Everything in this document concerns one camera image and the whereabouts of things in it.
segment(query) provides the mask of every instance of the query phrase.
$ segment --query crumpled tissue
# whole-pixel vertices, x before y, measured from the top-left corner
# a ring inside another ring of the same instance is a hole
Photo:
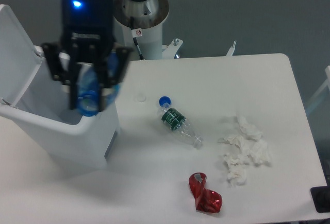
[[[247,139],[258,141],[262,137],[262,132],[255,125],[249,124],[243,116],[237,116],[239,128]]]
[[[237,116],[241,132],[225,137],[223,140],[239,148],[240,153],[234,155],[226,153],[224,161],[228,165],[227,178],[231,185],[243,185],[246,182],[246,167],[250,161],[254,165],[270,165],[271,157],[268,152],[268,144],[262,138],[262,132],[249,124],[245,117]]]

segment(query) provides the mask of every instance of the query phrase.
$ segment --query plastic bottle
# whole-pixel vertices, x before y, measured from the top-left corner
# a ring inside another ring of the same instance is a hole
[[[203,139],[197,135],[189,121],[176,109],[171,107],[171,99],[163,96],[159,99],[161,120],[185,143],[195,148],[202,146]]]
[[[117,56],[111,53],[108,59],[109,75],[117,68]],[[119,85],[112,87],[112,92],[105,96],[107,105],[114,102],[119,92]],[[83,116],[94,116],[98,114],[98,81],[93,67],[90,67],[81,77],[78,83],[77,109]]]

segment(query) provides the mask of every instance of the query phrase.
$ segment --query gray wall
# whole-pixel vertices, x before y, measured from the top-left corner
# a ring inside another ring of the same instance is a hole
[[[35,44],[60,34],[59,0],[0,0],[9,4]],[[184,40],[183,57],[284,53],[303,101],[330,65],[330,0],[169,0],[163,41]],[[330,98],[310,117],[320,154],[330,158]]]

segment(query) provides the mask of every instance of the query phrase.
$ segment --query white trash bin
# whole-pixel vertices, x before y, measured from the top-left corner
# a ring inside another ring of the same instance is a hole
[[[92,117],[69,110],[69,95],[51,79],[46,61],[7,5],[0,5],[0,62],[0,116],[50,154],[105,168],[120,131],[115,103]]]

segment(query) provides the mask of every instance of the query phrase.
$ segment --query white table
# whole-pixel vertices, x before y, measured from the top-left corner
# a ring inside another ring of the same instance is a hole
[[[136,101],[143,93],[145,102]],[[191,119],[200,150],[177,141],[157,118],[160,96]],[[50,157],[0,119],[0,223],[265,223],[322,219],[309,189],[325,179],[288,58],[281,54],[132,62],[117,101],[122,133],[108,170]],[[250,166],[230,187],[219,138],[236,112],[263,131],[272,167]],[[197,212],[195,172],[220,193],[219,214]]]

